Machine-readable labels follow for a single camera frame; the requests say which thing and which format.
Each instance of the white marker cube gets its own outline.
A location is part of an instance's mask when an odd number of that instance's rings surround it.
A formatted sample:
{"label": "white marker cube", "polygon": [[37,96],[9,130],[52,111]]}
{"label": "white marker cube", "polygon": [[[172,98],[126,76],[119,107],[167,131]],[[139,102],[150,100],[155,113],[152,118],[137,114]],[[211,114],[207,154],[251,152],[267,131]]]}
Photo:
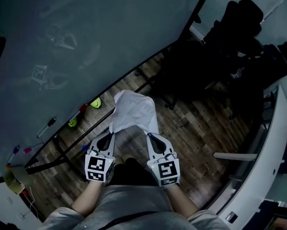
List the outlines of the white marker cube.
{"label": "white marker cube", "polygon": [[114,163],[114,157],[101,158],[86,154],[85,172],[87,180],[106,182]]}
{"label": "white marker cube", "polygon": [[159,186],[179,183],[181,174],[178,159],[160,163],[148,161],[148,166]]}

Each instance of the whiteboard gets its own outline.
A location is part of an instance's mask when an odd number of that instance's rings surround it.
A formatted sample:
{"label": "whiteboard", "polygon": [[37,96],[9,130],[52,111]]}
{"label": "whiteboard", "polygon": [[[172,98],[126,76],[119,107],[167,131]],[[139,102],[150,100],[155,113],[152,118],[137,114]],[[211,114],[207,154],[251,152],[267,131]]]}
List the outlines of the whiteboard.
{"label": "whiteboard", "polygon": [[84,103],[176,41],[198,1],[0,0],[0,156],[47,141]]}

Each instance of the wooden floor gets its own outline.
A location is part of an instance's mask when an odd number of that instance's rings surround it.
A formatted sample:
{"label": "wooden floor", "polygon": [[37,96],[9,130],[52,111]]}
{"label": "wooden floor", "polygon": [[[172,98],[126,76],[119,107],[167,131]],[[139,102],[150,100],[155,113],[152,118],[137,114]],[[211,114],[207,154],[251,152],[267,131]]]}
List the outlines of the wooden floor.
{"label": "wooden floor", "polygon": [[[154,57],[141,69],[148,75],[155,75],[161,64],[162,54]],[[79,136],[88,130],[115,106],[114,96],[124,89],[135,90],[145,82],[142,76],[132,72],[101,96],[102,107],[88,107],[75,128],[66,127],[59,134],[60,146],[65,150]],[[223,88],[217,84],[214,88]],[[202,208],[223,186],[223,176],[228,162],[215,159],[214,152],[236,152],[249,132],[250,124],[237,117],[230,121],[230,103],[224,108],[212,97],[199,101],[179,101],[174,110],[164,107],[148,85],[140,94],[153,98],[157,111],[160,134],[169,139],[178,154],[181,168],[181,188],[191,200]],[[108,128],[110,118],[87,135],[68,157],[84,172],[85,151],[82,145],[89,146],[91,140]],[[130,127],[119,132],[115,141],[115,155],[131,153],[142,165],[146,165],[148,152],[143,131]],[[40,165],[53,161],[59,153],[50,142],[37,156]],[[57,207],[70,207],[87,183],[81,181],[67,164],[32,175],[35,206],[46,218]]]}

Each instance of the person's right arm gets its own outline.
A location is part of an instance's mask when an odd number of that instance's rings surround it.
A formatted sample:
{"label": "person's right arm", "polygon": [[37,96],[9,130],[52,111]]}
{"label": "person's right arm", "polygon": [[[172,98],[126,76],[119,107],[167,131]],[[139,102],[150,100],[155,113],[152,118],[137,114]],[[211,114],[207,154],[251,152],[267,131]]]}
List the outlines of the person's right arm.
{"label": "person's right arm", "polygon": [[166,193],[176,213],[188,218],[198,211],[198,208],[177,184],[170,185],[170,187],[166,189]]}

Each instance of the white desk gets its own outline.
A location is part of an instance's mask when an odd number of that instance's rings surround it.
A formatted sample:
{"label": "white desk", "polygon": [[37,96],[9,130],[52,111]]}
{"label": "white desk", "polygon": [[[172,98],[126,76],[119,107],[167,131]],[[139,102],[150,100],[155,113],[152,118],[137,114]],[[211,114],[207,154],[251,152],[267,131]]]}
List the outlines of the white desk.
{"label": "white desk", "polygon": [[[258,207],[264,201],[282,162],[286,142],[287,100],[279,85],[273,119],[263,148],[250,173],[239,190],[234,189],[233,180],[229,181],[216,201],[208,208],[218,211],[219,206],[226,203],[217,214],[232,230],[242,229],[255,212],[259,211]],[[233,223],[226,220],[231,212],[238,216]]]}

